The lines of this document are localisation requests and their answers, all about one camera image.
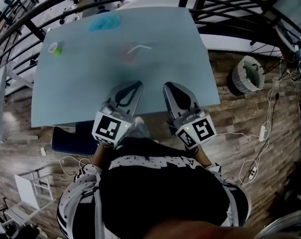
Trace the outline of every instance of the plastic cup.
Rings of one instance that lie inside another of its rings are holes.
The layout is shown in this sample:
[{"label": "plastic cup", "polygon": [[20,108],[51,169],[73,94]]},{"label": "plastic cup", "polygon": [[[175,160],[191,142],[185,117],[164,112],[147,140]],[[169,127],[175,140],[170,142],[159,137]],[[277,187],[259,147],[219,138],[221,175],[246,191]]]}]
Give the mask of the plastic cup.
[{"label": "plastic cup", "polygon": [[61,49],[58,47],[57,42],[53,42],[49,47],[49,52],[55,56],[61,55]]}]

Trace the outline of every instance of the wooden floor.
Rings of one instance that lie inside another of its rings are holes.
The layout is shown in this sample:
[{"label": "wooden floor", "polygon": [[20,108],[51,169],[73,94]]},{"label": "wooden floor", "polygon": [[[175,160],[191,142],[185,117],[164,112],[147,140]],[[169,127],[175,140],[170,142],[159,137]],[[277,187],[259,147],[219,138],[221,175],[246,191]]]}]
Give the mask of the wooden floor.
[{"label": "wooden floor", "polygon": [[[260,125],[267,118],[267,93],[277,81],[279,68],[266,75],[264,89],[242,97],[232,95],[226,86],[226,77],[243,55],[210,53],[221,104],[206,107],[217,132],[243,132],[259,134]],[[294,162],[301,158],[301,124],[295,88],[290,80],[280,84],[280,98],[274,113],[273,132],[269,147],[261,156],[258,177],[250,184],[243,185],[252,200],[251,216],[247,226],[263,226],[271,217],[267,212],[275,192],[282,191],[287,177],[294,171]],[[19,202],[14,174],[43,167],[43,173],[52,173],[51,185],[54,195],[59,198],[73,180],[63,174],[59,159],[64,155],[51,151],[52,128],[31,128],[31,89],[23,89],[8,97],[4,109],[5,135],[18,132],[36,134],[39,140],[12,141],[0,145],[0,199],[5,196],[9,206]],[[181,142],[169,134],[166,126],[167,113],[143,117],[149,126],[151,137],[161,143],[182,148]],[[238,173],[245,160],[256,157],[263,143],[256,137],[242,135],[218,135],[204,146],[204,151],[212,162],[219,163],[224,174],[239,182]],[[46,156],[40,148],[44,147]],[[247,173],[247,162],[241,178]],[[68,173],[78,170],[78,163],[64,160]],[[56,221],[57,201],[37,215],[32,222],[37,223],[50,237],[62,237]]]}]

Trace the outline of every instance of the light blue tabletop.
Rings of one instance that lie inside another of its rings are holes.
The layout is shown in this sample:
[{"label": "light blue tabletop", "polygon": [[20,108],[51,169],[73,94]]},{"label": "light blue tabletop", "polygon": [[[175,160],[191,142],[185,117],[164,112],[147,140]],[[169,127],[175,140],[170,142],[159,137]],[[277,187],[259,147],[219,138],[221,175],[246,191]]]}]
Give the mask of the light blue tabletop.
[{"label": "light blue tabletop", "polygon": [[[120,25],[92,31],[105,17]],[[48,52],[58,42],[60,56]],[[131,49],[137,45],[147,48]],[[32,126],[94,120],[111,88],[140,80],[136,115],[166,111],[165,82],[184,85],[201,106],[219,104],[207,50],[186,8],[143,7],[97,14],[47,33],[36,68]]]}]

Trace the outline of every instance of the patterned sleeve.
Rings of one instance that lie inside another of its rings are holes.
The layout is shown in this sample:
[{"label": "patterned sleeve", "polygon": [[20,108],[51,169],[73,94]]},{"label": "patterned sleeve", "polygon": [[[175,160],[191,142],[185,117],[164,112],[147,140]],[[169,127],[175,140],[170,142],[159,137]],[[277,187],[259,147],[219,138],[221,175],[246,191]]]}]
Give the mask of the patterned sleeve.
[{"label": "patterned sleeve", "polygon": [[102,226],[101,199],[99,193],[100,174],[102,169],[95,165],[85,165],[74,176],[74,182],[71,183],[62,194],[57,208],[57,220],[59,226],[67,238],[76,238],[76,226],[79,225],[78,214],[82,208],[88,205],[94,205],[90,209],[95,210],[91,213],[95,220],[95,230]]}]

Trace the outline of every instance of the white chair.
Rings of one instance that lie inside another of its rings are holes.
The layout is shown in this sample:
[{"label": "white chair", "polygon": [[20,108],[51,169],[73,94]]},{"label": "white chair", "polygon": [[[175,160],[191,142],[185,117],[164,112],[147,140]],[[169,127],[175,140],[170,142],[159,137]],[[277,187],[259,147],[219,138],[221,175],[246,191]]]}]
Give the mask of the white chair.
[{"label": "white chair", "polygon": [[[23,176],[30,174],[32,179],[24,178]],[[30,172],[14,175],[15,182],[17,189],[19,191],[21,202],[17,205],[13,206],[9,210],[5,211],[5,214],[8,215],[11,219],[13,219],[16,223],[18,223],[20,226],[24,225],[27,221],[29,221],[32,217],[34,217],[38,212],[42,211],[46,207],[48,207],[50,204],[52,204],[55,201],[55,198],[53,197],[49,179],[48,177],[51,174],[47,174],[42,177],[35,178],[34,174],[38,177],[38,170],[33,170]],[[40,180],[46,179],[47,186],[38,184]],[[45,189],[48,191],[50,197],[44,196],[40,194],[40,189]],[[39,205],[38,200],[43,199],[45,201],[48,201],[47,204],[43,205],[42,207]],[[31,214],[27,214],[23,212],[19,207],[22,205],[29,206],[31,208],[34,208],[35,211]]]}]

